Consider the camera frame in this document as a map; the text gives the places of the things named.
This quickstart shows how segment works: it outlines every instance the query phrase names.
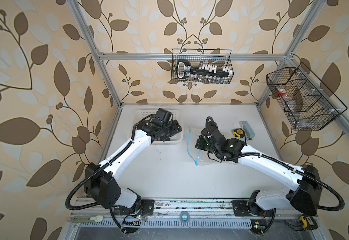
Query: wallpaper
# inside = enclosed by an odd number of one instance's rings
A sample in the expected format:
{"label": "wallpaper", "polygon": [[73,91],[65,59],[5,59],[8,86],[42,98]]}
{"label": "wallpaper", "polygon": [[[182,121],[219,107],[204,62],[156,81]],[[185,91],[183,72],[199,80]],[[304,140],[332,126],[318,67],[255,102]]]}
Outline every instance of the wallpaper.
{"label": "wallpaper", "polygon": [[310,0],[78,0],[105,53],[284,53]]}
{"label": "wallpaper", "polygon": [[[305,37],[295,58],[317,73],[349,108],[349,1],[328,0]],[[330,92],[323,84],[321,87]],[[321,180],[342,195],[343,210],[320,210],[318,215],[333,240],[349,240],[349,137],[336,122],[321,131],[293,131],[274,98],[267,99],[262,112],[283,159],[315,166]],[[349,109],[344,114],[349,118]],[[330,192],[323,190],[321,205],[337,203]]]}
{"label": "wallpaper", "polygon": [[81,36],[62,1],[0,1],[0,239],[62,235],[97,161],[116,107]]}
{"label": "wallpaper", "polygon": [[167,61],[106,61],[117,94],[124,103],[256,103],[275,61],[233,61],[230,84],[203,84],[171,79]]}

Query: white plastic basket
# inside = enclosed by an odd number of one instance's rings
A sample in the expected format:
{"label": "white plastic basket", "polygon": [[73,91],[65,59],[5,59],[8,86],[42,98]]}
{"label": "white plastic basket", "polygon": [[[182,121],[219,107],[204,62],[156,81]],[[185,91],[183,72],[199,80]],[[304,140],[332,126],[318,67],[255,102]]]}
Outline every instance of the white plastic basket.
{"label": "white plastic basket", "polygon": [[[142,110],[138,110],[136,111],[135,115],[134,115],[134,120],[133,123],[137,123],[139,122],[141,119],[143,119],[144,117],[150,115],[150,114],[155,114],[157,113],[157,108],[155,109],[142,109]],[[153,141],[152,144],[156,144],[156,145],[175,145],[178,144],[179,142],[182,141],[182,138],[184,136],[184,125],[182,124],[182,118],[181,118],[181,113],[180,110],[178,109],[166,109],[169,112],[171,112],[173,114],[173,119],[177,120],[178,123],[180,124],[180,126],[182,127],[182,131],[177,133],[176,135],[170,137],[170,141]]]}

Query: yellow and black tape measure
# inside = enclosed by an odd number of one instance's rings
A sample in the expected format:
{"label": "yellow and black tape measure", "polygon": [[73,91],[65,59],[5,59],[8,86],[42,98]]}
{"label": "yellow and black tape measure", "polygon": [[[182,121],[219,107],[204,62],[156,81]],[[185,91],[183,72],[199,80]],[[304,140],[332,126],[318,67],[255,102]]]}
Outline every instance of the yellow and black tape measure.
{"label": "yellow and black tape measure", "polygon": [[233,130],[233,135],[237,138],[243,138],[245,137],[245,132],[242,128],[237,128]]}

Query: clear plastic bag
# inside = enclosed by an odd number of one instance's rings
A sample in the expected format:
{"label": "clear plastic bag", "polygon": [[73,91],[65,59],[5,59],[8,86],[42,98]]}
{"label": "clear plastic bag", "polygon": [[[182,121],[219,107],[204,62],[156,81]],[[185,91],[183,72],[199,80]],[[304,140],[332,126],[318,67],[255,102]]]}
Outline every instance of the clear plastic bag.
{"label": "clear plastic bag", "polygon": [[[188,155],[190,156],[189,159],[192,159],[196,166],[205,166],[210,164],[223,164],[223,163],[230,163],[230,164],[236,164],[233,161],[221,161],[218,159],[213,153],[209,153],[207,151],[203,151],[200,149],[197,149],[196,142],[198,137],[201,135],[202,129],[196,128],[196,127],[188,127],[188,131],[184,132],[184,137],[187,138],[186,143],[186,150],[188,152]],[[225,136],[225,138],[232,137],[230,133],[221,132],[222,135]]]}

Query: black wire mesh basket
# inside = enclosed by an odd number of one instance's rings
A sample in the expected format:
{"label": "black wire mesh basket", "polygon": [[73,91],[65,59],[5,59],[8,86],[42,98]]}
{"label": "black wire mesh basket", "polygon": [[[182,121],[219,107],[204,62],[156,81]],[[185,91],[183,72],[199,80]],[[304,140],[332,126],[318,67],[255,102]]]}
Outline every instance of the black wire mesh basket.
{"label": "black wire mesh basket", "polygon": [[229,84],[234,75],[231,50],[172,49],[172,79]]}
{"label": "black wire mesh basket", "polygon": [[[320,86],[306,77],[308,73],[319,80]],[[348,109],[304,63],[269,73],[267,85],[294,130],[321,130]]]}

